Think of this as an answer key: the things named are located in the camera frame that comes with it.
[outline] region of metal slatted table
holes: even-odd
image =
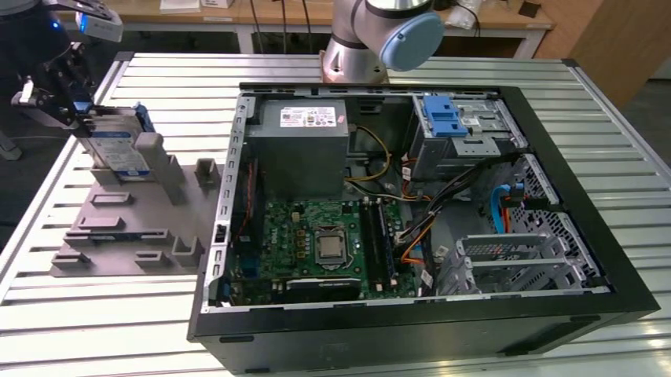
[[[314,56],[139,53],[116,61],[96,100],[142,101],[182,163],[226,159],[240,82],[316,82]],[[392,83],[519,86],[662,305],[534,357],[404,364],[368,372],[555,376],[671,373],[671,173],[579,68],[558,60],[438,58]],[[9,375],[222,375],[186,340],[195,276],[52,278],[52,255],[93,177],[67,142],[0,258],[0,368]]]

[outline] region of table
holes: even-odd
[[[312,32],[331,33],[331,10],[334,0],[307,0]],[[540,45],[543,35],[555,23],[539,11],[536,18],[516,14],[522,0],[510,0],[511,9],[504,2],[486,2],[478,14],[482,35],[487,38],[520,38],[522,43],[515,58],[531,59]],[[236,0],[228,9],[202,8],[199,13],[160,14],[160,0],[105,0],[105,4],[120,14],[127,31],[231,31],[238,35],[240,53],[254,53],[252,34],[255,32],[250,0]],[[255,0],[258,21],[263,32],[282,32],[282,3],[272,0]],[[306,14],[302,0],[286,0],[287,30],[307,33]],[[450,10],[439,12],[447,20]],[[73,16],[63,13],[68,28],[75,28]],[[447,27],[446,36],[472,37],[474,31]]]
[[[138,53],[116,61],[96,102],[150,108],[182,164],[224,163],[240,82],[318,82],[316,56]],[[519,86],[560,147],[662,310],[544,355],[392,365],[320,375],[668,375],[671,171],[579,68],[558,60],[434,58],[391,72],[396,84]],[[220,376],[186,340],[196,276],[52,278],[52,256],[93,177],[71,138],[0,256],[0,368],[5,376]]]
[[[254,0],[258,11],[258,21],[262,31],[282,32],[282,3],[272,0]],[[286,0],[287,4],[287,30],[290,32],[307,33],[306,13],[302,0]],[[254,15],[250,0],[239,0],[240,13],[238,22],[243,27],[238,29],[240,51],[252,53]],[[334,0],[307,0],[308,14],[311,17],[312,32],[331,33],[331,14]],[[555,27],[555,23],[540,10],[536,18],[522,16],[516,13],[522,6],[522,0],[486,2],[478,13],[484,38],[522,38],[522,43],[515,52],[516,59],[531,59],[542,43],[546,32]],[[451,10],[439,12],[443,21],[447,20]],[[472,37],[474,30],[447,27],[444,36]]]

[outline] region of green circuit board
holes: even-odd
[[[272,301],[268,286],[272,281],[300,278],[350,277],[360,279],[360,299],[414,297],[412,272],[396,277],[394,289],[370,289],[366,272],[366,250],[362,242],[358,201],[268,202],[263,226],[262,255],[258,278],[246,280],[244,297],[248,305]],[[383,206],[388,230],[402,229],[399,206]],[[316,237],[320,232],[342,232],[346,238],[346,262],[339,266],[318,263]]]

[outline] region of power cable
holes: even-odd
[[[306,0],[303,0],[303,11],[306,12],[306,24],[307,24],[307,43],[310,45],[311,53],[312,53],[312,27],[311,27],[311,17],[307,14],[307,4]]]
[[[480,28],[480,19],[478,18],[478,14],[468,7],[463,6],[462,4],[456,3],[455,5],[464,8],[471,13],[472,17],[475,18],[475,35],[474,35],[474,37],[482,37],[483,30]]]
[[[262,28],[259,27],[259,19],[256,17],[256,7],[254,6],[254,0],[250,0],[250,5],[252,6],[254,26],[256,28],[256,38],[259,41],[259,51],[262,51],[262,54],[264,54],[263,40],[262,40]]]
[[[282,43],[284,55],[287,55],[287,5],[284,4],[284,0],[282,0]]]

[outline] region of power supply label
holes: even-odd
[[[336,108],[284,108],[280,127],[335,127]]]

